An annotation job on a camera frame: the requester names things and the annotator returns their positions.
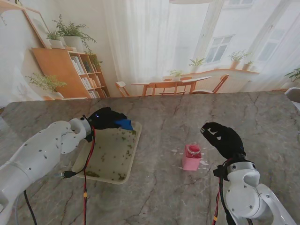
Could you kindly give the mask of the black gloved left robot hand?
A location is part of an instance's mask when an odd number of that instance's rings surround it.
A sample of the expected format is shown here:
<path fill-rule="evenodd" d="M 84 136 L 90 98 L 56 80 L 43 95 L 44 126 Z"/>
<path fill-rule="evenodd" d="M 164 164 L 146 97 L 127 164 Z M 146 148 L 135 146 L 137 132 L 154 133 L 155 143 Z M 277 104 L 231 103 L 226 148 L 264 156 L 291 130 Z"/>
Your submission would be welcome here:
<path fill-rule="evenodd" d="M 110 107 L 104 107 L 94 112 L 88 118 L 88 121 L 95 129 L 103 130 L 107 128 L 119 128 L 120 125 L 115 122 L 126 119 L 127 116 L 123 113 L 113 111 Z"/>

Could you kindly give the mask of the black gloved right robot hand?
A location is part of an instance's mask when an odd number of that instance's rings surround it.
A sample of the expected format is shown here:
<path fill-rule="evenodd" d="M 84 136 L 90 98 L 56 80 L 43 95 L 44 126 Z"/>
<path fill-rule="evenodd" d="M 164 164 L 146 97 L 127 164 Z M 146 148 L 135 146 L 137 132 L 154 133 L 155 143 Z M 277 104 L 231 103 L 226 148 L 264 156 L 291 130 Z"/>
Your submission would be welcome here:
<path fill-rule="evenodd" d="M 226 159 L 246 159 L 240 136 L 230 127 L 207 122 L 200 129 L 205 139 Z"/>

